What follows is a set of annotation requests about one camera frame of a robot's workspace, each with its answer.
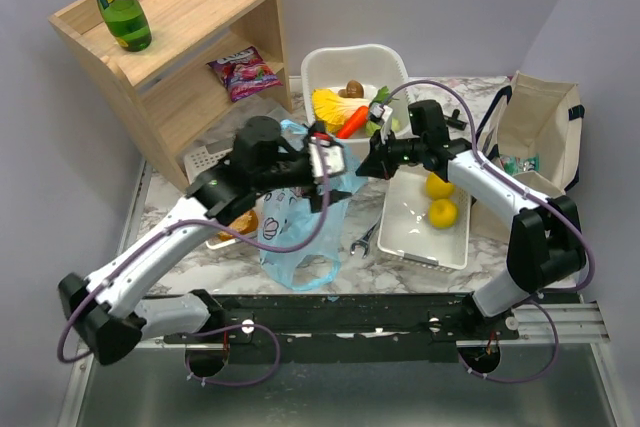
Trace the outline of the green lettuce toy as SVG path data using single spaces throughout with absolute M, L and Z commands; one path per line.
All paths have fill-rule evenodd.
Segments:
M 377 130 L 379 130 L 381 128 L 380 125 L 376 124 L 375 122 L 372 121 L 368 121 L 365 125 L 365 133 L 367 136 L 371 137 Z M 393 118 L 392 119 L 392 126 L 391 126 L 391 130 L 393 132 L 397 132 L 401 129 L 401 125 L 400 122 Z

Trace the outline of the light blue plastic grocery bag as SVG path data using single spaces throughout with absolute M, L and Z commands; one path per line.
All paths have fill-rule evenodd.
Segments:
M 349 201 L 329 207 L 319 234 L 304 248 L 292 253 L 262 250 L 260 263 L 272 280 L 293 291 L 309 291 L 328 284 L 337 276 L 339 248 Z M 320 215 L 298 189 L 278 189 L 263 197 L 258 241 L 271 247 L 291 247 L 306 240 Z

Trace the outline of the red chili pepper toy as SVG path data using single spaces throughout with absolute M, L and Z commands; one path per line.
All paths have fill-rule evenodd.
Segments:
M 389 93 L 390 91 L 387 86 L 380 88 L 370 104 L 368 106 L 360 106 L 355 113 L 347 119 L 335 136 L 339 139 L 348 139 L 362 127 L 369 132 L 369 136 L 372 136 L 373 133 L 381 127 L 381 123 L 376 123 L 370 119 L 370 110 L 374 103 L 381 102 Z

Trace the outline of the yellow lemon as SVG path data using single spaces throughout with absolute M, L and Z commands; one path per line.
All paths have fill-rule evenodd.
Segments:
M 442 180 L 436 173 L 430 172 L 426 178 L 425 192 L 432 200 L 448 199 L 455 192 L 455 186 Z

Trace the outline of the orange bread slice toy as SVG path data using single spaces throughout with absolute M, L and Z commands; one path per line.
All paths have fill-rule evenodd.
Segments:
M 245 212 L 243 215 L 234 220 L 229 228 L 238 232 L 241 235 L 247 235 L 255 232 L 259 225 L 259 218 L 257 213 L 251 209 Z M 219 231 L 217 237 L 220 241 L 228 241 L 234 239 L 234 236 L 226 231 Z

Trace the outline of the yellow cabbage toy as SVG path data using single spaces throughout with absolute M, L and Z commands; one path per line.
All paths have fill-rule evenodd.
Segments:
M 325 123 L 330 133 L 336 133 L 362 106 L 369 106 L 364 98 L 341 97 L 330 89 L 316 89 L 311 96 L 315 117 Z

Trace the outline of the green lime toy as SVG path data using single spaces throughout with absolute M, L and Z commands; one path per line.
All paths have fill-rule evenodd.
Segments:
M 428 210 L 429 223 L 437 229 L 448 229 L 458 218 L 457 205 L 448 198 L 433 200 Z

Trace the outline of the green snack packet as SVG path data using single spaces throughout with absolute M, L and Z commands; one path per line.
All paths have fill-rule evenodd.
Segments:
M 525 172 L 539 171 L 539 156 L 517 157 L 511 155 L 501 155 L 499 157 L 503 170 L 510 176 L 516 176 Z

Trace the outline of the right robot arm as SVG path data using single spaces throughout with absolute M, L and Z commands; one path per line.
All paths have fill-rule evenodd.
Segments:
M 506 268 L 472 294 L 474 316 L 496 317 L 585 267 L 571 199 L 531 190 L 497 170 L 466 139 L 451 139 L 438 102 L 415 102 L 408 112 L 413 135 L 399 139 L 391 129 L 391 108 L 372 104 L 369 117 L 380 128 L 356 173 L 389 180 L 402 165 L 421 165 L 476 198 L 509 228 Z

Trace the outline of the silver combination wrench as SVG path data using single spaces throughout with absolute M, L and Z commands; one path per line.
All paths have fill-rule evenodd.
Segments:
M 369 229 L 350 246 L 350 255 L 354 256 L 358 250 L 361 250 L 362 257 L 366 258 L 370 251 L 371 237 L 374 235 L 379 222 L 372 224 Z

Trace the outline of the white perforated plastic basket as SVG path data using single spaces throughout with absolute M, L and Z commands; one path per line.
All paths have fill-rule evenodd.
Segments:
M 456 221 L 444 229 L 429 220 L 432 199 L 426 193 L 428 174 L 399 170 L 388 183 L 377 247 L 387 257 L 424 265 L 439 272 L 466 268 L 469 251 L 470 195 L 454 189 Z

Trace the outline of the small black tool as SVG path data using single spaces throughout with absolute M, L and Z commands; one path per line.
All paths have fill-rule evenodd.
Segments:
M 449 115 L 445 115 L 444 119 L 446 124 L 459 131 L 464 131 L 468 125 L 468 123 L 460 118 L 461 111 L 456 108 Z

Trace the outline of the large white plastic tub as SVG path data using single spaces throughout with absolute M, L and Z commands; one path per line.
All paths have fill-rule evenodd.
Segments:
M 380 44 L 364 44 L 349 47 L 321 48 L 307 54 L 301 65 L 301 81 L 307 123 L 315 121 L 311 96 L 316 89 L 338 92 L 348 81 L 356 80 L 364 87 L 364 98 L 369 101 L 377 91 L 387 86 L 389 90 L 409 81 L 400 55 L 390 47 Z M 415 96 L 407 89 L 394 94 L 390 103 L 393 118 L 400 122 L 396 138 L 412 137 L 408 105 Z M 354 155 L 364 159 L 369 152 L 369 136 L 360 129 L 343 141 Z

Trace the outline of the pink candy bag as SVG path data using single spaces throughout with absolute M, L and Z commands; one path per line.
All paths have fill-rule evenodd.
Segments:
M 271 87 L 282 86 L 282 82 L 254 46 L 208 62 L 207 66 L 225 87 L 231 102 Z

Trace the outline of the floral canvas tote bag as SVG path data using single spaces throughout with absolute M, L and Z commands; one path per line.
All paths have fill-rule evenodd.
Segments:
M 585 112 L 576 83 L 545 81 L 518 72 L 498 91 L 482 118 L 475 135 L 478 150 L 502 171 L 501 155 L 538 155 L 538 172 L 512 177 L 556 198 L 579 181 Z

